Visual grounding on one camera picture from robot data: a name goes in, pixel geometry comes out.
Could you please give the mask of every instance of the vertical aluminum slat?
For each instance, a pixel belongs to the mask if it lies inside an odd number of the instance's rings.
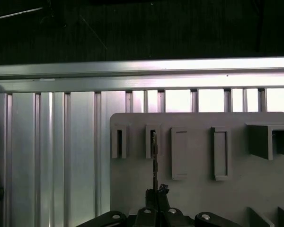
[[[198,98],[199,112],[224,112],[223,89],[201,89]]]
[[[190,90],[166,90],[165,112],[191,112]]]
[[[35,225],[35,94],[14,94],[12,106],[11,226]]]
[[[233,112],[243,112],[243,89],[232,89],[231,90],[231,103]]]
[[[11,163],[12,163],[12,103],[13,98],[12,95],[7,95],[6,98],[6,112],[5,112],[5,118],[6,121],[4,122],[4,128],[5,128],[5,182],[4,182],[4,188],[5,188],[5,204],[4,204],[4,215],[3,215],[3,226],[9,227],[11,226]]]
[[[144,91],[133,91],[133,112],[144,112]]]
[[[125,91],[101,92],[101,127],[100,127],[100,177],[101,185],[97,185],[100,191],[101,213],[110,211],[110,117],[115,113],[125,113]]]
[[[8,104],[7,98],[8,98],[7,94],[0,94],[0,179],[2,180],[0,184],[3,185],[5,189],[5,200],[0,202],[0,223],[4,227],[7,227],[7,223],[5,222],[4,217],[9,213],[7,209],[8,207],[7,199],[9,199],[9,196],[7,194],[10,192],[9,189],[10,181],[8,181],[9,176],[6,175],[6,168],[7,167],[10,168],[10,165],[9,166],[6,165],[7,161],[6,123],[7,123],[7,104]]]
[[[64,227],[64,93],[53,99],[53,226]]]
[[[40,100],[40,226],[53,226],[53,94]]]
[[[158,112],[158,91],[150,90],[145,91],[145,112],[157,113]]]
[[[244,110],[245,112],[258,112],[258,89],[249,88],[244,90]]]
[[[71,93],[68,226],[94,218],[94,92]]]

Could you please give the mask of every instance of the metal frame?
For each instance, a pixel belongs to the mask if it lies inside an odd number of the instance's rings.
[[[284,87],[284,58],[0,66],[0,93]]]
[[[0,79],[73,78],[95,76],[254,73],[284,70],[284,57],[159,61],[106,61],[0,66]]]

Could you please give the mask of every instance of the black wall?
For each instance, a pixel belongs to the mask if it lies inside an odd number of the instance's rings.
[[[251,0],[77,4],[65,28],[0,24],[0,64],[284,56],[284,0],[266,0],[260,51]]]

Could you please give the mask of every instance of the metal panel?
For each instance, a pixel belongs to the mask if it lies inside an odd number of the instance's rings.
[[[191,112],[190,90],[166,90],[165,112]]]
[[[224,90],[198,91],[199,112],[224,112]]]
[[[35,216],[35,94],[13,95],[11,226],[34,226]]]
[[[284,111],[282,67],[284,58],[0,66],[0,79],[25,78],[0,80],[0,93],[14,93],[0,94],[3,226],[71,227],[109,210],[112,114]],[[56,78],[68,76],[89,78]],[[56,79],[27,79],[46,77]],[[21,94],[58,91],[41,94],[40,121],[39,95]]]
[[[40,226],[53,226],[53,94],[40,100]]]
[[[110,173],[109,173],[109,156],[110,156],[110,135],[109,135],[109,120],[115,113],[125,113],[126,110],[126,97],[125,91],[115,92],[101,92],[101,129],[100,129],[100,150],[97,151],[100,157],[100,173],[96,177],[98,180],[96,185],[99,192],[100,199],[98,205],[101,213],[108,212],[110,210]]]
[[[70,146],[66,160],[69,178],[68,226],[77,226],[94,218],[95,109],[94,92],[71,93]]]
[[[64,227],[64,93],[53,102],[53,226]]]

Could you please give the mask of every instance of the rectangular slot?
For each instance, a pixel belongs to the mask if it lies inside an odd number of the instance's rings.
[[[187,178],[187,128],[171,129],[171,175],[173,180]]]
[[[231,172],[231,133],[225,127],[213,128],[213,168],[216,181],[228,180]]]
[[[117,155],[122,156],[122,131],[117,130]]]
[[[127,133],[126,126],[116,125],[112,129],[112,158],[126,158]]]
[[[255,212],[249,208],[249,226],[250,227],[274,227],[275,225],[263,214]]]
[[[153,134],[157,135],[157,154],[160,154],[161,151],[161,136],[160,136],[160,126],[159,125],[146,125],[145,126],[145,158],[150,159],[153,156],[153,147],[152,147],[152,137]]]

